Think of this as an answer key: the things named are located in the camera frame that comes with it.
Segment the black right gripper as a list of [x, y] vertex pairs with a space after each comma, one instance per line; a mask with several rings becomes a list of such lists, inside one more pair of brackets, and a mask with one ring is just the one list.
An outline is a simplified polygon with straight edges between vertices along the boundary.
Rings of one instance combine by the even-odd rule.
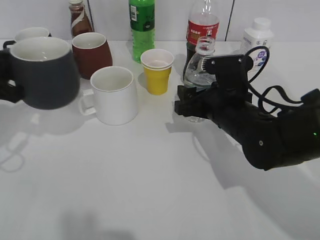
[[198, 97], [196, 87], [184, 85], [177, 86], [177, 96], [179, 100], [174, 102], [175, 113], [212, 120], [243, 148], [283, 146], [276, 117], [246, 101], [244, 96], [211, 87]]

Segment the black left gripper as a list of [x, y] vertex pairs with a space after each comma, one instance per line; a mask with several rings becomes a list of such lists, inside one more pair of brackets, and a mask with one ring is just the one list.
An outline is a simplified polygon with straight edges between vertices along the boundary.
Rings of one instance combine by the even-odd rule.
[[21, 86], [9, 83], [13, 80], [11, 65], [11, 54], [8, 48], [0, 51], [0, 99], [17, 103], [24, 98], [24, 91]]

